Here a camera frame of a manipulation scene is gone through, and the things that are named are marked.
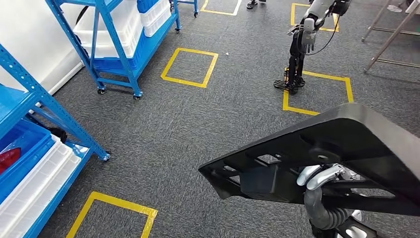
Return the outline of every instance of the person's shoe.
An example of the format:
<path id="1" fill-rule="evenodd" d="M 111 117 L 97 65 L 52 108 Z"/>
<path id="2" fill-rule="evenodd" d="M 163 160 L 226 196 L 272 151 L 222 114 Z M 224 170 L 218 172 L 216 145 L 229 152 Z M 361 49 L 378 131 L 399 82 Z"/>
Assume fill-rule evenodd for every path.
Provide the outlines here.
<path id="1" fill-rule="evenodd" d="M 252 9 L 252 8 L 254 8 L 254 6 L 255 5 L 257 5 L 258 4 L 258 2 L 256 1 L 256 0 L 251 0 L 251 1 L 249 1 L 248 2 L 248 4 L 247 4 L 247 9 Z"/>

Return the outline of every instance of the white plastic bin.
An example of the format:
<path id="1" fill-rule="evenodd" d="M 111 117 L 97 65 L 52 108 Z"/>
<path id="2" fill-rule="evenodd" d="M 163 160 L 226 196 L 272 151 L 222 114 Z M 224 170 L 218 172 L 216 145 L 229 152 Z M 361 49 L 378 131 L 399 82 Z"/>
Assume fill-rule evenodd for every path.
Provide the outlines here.
<path id="1" fill-rule="evenodd" d="M 132 58 L 139 42 L 143 25 L 141 23 L 140 13 L 136 7 L 135 0 L 123 0 L 112 12 L 111 17 L 118 38 L 128 58 Z M 90 56 L 92 51 L 93 20 L 95 8 L 89 7 L 83 14 L 74 33 L 79 37 L 82 46 Z M 118 57 L 111 36 L 106 29 L 101 15 L 98 21 L 98 31 L 96 40 L 95 58 Z"/>
<path id="2" fill-rule="evenodd" d="M 70 177 L 81 159 L 52 135 L 55 144 L 0 204 L 0 238 L 21 238 Z"/>
<path id="3" fill-rule="evenodd" d="M 143 26 L 150 26 L 156 19 L 162 16 L 163 11 L 170 12 L 170 3 L 168 0 L 159 0 L 146 13 L 140 13 Z"/>
<path id="4" fill-rule="evenodd" d="M 168 0 L 159 0 L 146 13 L 141 13 L 145 36 L 152 37 L 170 16 L 170 3 Z"/>
<path id="5" fill-rule="evenodd" d="M 124 49 L 125 56 L 127 58 L 132 58 L 134 52 L 136 51 L 137 44 L 139 43 L 140 37 L 142 35 L 143 26 L 140 22 L 140 16 L 137 16 L 137 28 L 132 32 L 132 35 L 129 37 L 129 41 L 121 41 L 122 48 Z M 88 52 L 89 57 L 92 52 L 92 45 L 82 45 L 83 48 Z M 105 58 L 105 57 L 118 57 L 117 50 L 115 49 L 114 44 L 110 45 L 96 45 L 95 49 L 95 58 Z"/>

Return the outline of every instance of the blue shelving unit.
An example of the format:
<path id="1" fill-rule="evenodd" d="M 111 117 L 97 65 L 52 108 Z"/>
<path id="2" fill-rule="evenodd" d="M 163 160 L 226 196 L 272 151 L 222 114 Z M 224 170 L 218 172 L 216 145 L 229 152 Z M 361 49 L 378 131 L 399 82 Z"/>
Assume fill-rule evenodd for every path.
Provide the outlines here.
<path id="1" fill-rule="evenodd" d="M 82 161 L 73 171 L 63 187 L 57 192 L 55 198 L 38 217 L 29 232 L 27 238 L 36 237 L 44 227 L 55 208 L 67 193 L 80 171 L 95 153 L 100 160 L 109 159 L 107 153 L 97 142 L 71 117 L 71 115 L 26 71 L 19 62 L 0 44 L 0 65 L 12 75 L 28 92 L 19 91 L 0 85 L 0 139 L 4 137 L 22 118 L 25 118 L 29 110 L 49 119 L 51 122 L 74 135 L 80 142 L 67 141 L 75 154 Z M 40 103 L 44 108 L 35 106 Z"/>
<path id="2" fill-rule="evenodd" d="M 152 58 L 153 54 L 155 53 L 156 49 L 168 33 L 170 27 L 174 22 L 176 22 L 176 32 L 181 30 L 181 25 L 179 23 L 179 14 L 178 14 L 178 7 L 177 7 L 177 0 L 174 1 L 174 11 L 172 16 L 165 22 L 164 26 L 156 32 L 153 37 L 147 38 L 146 43 L 143 45 L 138 45 L 137 49 L 135 50 L 135 56 L 140 59 L 140 64 L 137 68 L 131 69 L 128 59 L 125 55 L 125 52 L 122 48 L 121 42 L 118 38 L 117 32 L 115 27 L 112 23 L 112 18 L 110 12 L 118 6 L 122 2 L 122 0 L 45 0 L 50 7 L 51 11 L 54 13 L 54 16 L 60 23 L 61 27 L 63 28 L 64 32 L 68 36 L 70 42 L 76 49 L 76 52 L 79 54 L 80 58 L 82 59 L 83 63 L 85 64 L 86 68 L 88 69 L 90 75 L 92 76 L 93 80 L 95 81 L 98 87 L 98 93 L 104 94 L 105 93 L 105 84 L 116 84 L 120 86 L 130 87 L 133 89 L 133 98 L 139 100 L 142 96 L 143 92 L 140 90 L 139 85 L 137 83 L 137 78 L 142 73 L 143 69 L 146 67 L 149 60 Z M 93 39 L 92 39 L 92 52 L 91 58 L 89 58 L 87 52 L 84 50 L 80 41 L 73 33 L 72 29 L 70 28 L 69 24 L 67 23 L 62 10 L 60 9 L 60 5 L 63 3 L 73 3 L 79 5 L 88 5 L 95 7 L 95 20 L 94 20 L 94 28 L 93 28 Z M 114 69 L 96 69 L 94 64 L 95 58 L 95 45 L 96 45 L 96 36 L 97 36 L 97 29 L 98 29 L 98 19 L 99 14 L 101 15 L 104 24 L 111 36 L 112 42 L 115 46 L 115 49 L 118 53 L 119 60 L 121 61 L 122 68 L 114 68 Z M 113 79 L 102 78 L 99 75 L 99 72 L 107 72 L 111 74 L 117 74 L 128 77 L 129 82 L 121 82 Z"/>
<path id="3" fill-rule="evenodd" d="M 171 3 L 171 7 L 174 6 L 173 0 L 169 0 Z M 178 0 L 178 3 L 186 3 L 194 5 L 194 17 L 197 18 L 198 16 L 198 7 L 197 7 L 197 0 L 187 1 L 187 0 Z"/>

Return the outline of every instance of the red object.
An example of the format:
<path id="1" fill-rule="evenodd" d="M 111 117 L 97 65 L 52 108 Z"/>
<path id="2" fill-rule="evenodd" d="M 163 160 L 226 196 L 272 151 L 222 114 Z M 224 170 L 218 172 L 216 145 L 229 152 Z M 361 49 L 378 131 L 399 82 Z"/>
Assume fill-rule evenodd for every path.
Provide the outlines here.
<path id="1" fill-rule="evenodd" d="M 14 148 L 0 154 L 0 174 L 7 170 L 20 157 L 20 148 Z"/>

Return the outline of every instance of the yellow tape square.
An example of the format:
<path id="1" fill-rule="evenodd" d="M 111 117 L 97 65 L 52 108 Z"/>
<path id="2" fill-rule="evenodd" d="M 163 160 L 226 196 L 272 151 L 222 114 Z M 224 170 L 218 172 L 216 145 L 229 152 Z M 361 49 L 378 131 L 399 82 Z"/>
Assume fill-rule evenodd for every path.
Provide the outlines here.
<path id="1" fill-rule="evenodd" d="M 202 83 L 196 83 L 196 82 L 191 82 L 191 81 L 180 79 L 180 78 L 172 78 L 172 77 L 166 76 L 168 74 L 168 71 L 171 68 L 173 62 L 175 61 L 176 56 L 178 55 L 178 53 L 180 51 L 185 51 L 185 52 L 190 52 L 190 53 L 196 53 L 196 54 L 213 56 L 213 59 L 211 60 L 211 63 L 210 63 L 210 67 L 207 70 L 207 73 L 206 73 L 206 75 L 205 75 L 204 80 L 202 81 Z M 209 82 L 211 73 L 213 72 L 214 66 L 216 65 L 216 61 L 217 61 L 217 58 L 218 57 L 219 57 L 219 54 L 217 54 L 217 53 L 212 53 L 212 52 L 207 52 L 207 51 L 198 51 L 198 50 L 187 49 L 187 48 L 177 48 L 175 50 L 175 52 L 173 53 L 172 57 L 169 59 L 169 62 L 166 65 L 166 67 L 163 70 L 163 72 L 160 75 L 160 77 L 163 80 L 167 80 L 167 81 L 171 81 L 171 82 L 175 82 L 175 83 L 182 83 L 182 84 L 187 84 L 187 85 L 196 86 L 196 87 L 200 87 L 200 88 L 206 88 L 207 87 L 207 83 Z"/>
<path id="2" fill-rule="evenodd" d="M 215 13 L 215 14 L 222 14 L 222 15 L 228 15 L 228 16 L 236 16 L 238 14 L 239 6 L 241 5 L 242 0 L 238 0 L 236 3 L 235 10 L 233 13 L 229 12 L 222 12 L 222 11 L 212 11 L 212 10 L 206 10 L 206 6 L 209 3 L 209 0 L 205 0 L 203 6 L 201 7 L 200 11 L 203 12 L 209 12 L 209 13 Z"/>
<path id="3" fill-rule="evenodd" d="M 77 216 L 76 220 L 74 221 L 70 231 L 68 232 L 66 238 L 73 238 L 76 235 L 77 230 L 79 229 L 80 225 L 82 224 L 83 219 L 85 218 L 86 214 L 88 214 L 89 209 L 91 208 L 91 205 L 94 200 L 106 202 L 108 204 L 122 207 L 125 209 L 129 209 L 138 213 L 142 213 L 147 215 L 146 224 L 143 228 L 143 232 L 140 236 L 140 238 L 147 238 L 149 237 L 150 230 L 152 229 L 153 221 L 155 220 L 156 215 L 158 214 L 158 211 L 150 208 L 145 207 L 133 202 L 125 201 L 116 197 L 112 197 L 103 193 L 99 192 L 92 192 L 88 200 L 86 200 L 85 205 L 83 205 L 82 210 L 80 211 L 79 215 Z"/>
<path id="4" fill-rule="evenodd" d="M 349 103 L 353 102 L 353 93 L 352 93 L 352 86 L 350 84 L 350 78 L 326 75 L 326 74 L 321 74 L 321 73 L 312 73 L 308 71 L 302 71 L 302 75 L 309 75 L 309 76 L 318 77 L 318 78 L 326 78 L 326 79 L 343 81 L 344 84 L 346 85 L 347 100 L 349 101 Z M 283 110 L 291 111 L 295 113 L 307 114 L 311 116 L 316 116 L 319 114 L 318 112 L 309 111 L 306 109 L 290 107 L 289 106 L 289 92 L 287 90 L 284 90 L 284 93 L 283 93 Z"/>
<path id="5" fill-rule="evenodd" d="M 292 3 L 292 10 L 290 12 L 290 25 L 294 26 L 295 25 L 295 8 L 296 6 L 304 6 L 304 7 L 310 7 L 311 5 L 308 4 L 301 4 L 301 3 Z M 334 19 L 334 26 L 337 24 L 337 19 L 338 16 L 337 14 L 333 14 L 332 18 Z M 334 31 L 334 29 L 330 29 L 330 28 L 320 28 L 321 31 Z"/>

